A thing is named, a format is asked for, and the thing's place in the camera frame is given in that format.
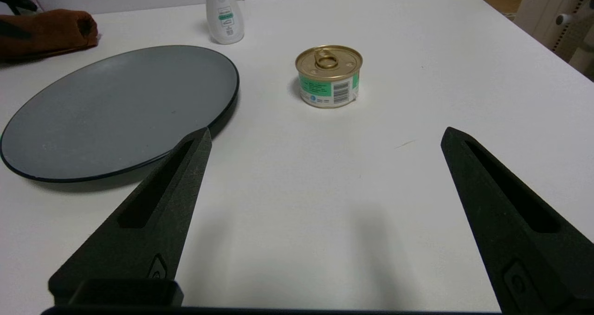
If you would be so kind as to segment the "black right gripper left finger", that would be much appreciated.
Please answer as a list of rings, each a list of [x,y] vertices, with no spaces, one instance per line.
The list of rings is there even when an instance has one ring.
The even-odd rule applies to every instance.
[[[180,306],[175,281],[212,138],[185,136],[51,276],[55,306]]]

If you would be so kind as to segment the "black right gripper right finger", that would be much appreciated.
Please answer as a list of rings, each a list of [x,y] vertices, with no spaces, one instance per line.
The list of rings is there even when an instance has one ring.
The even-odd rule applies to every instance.
[[[592,313],[592,241],[472,136],[441,150],[501,311]]]

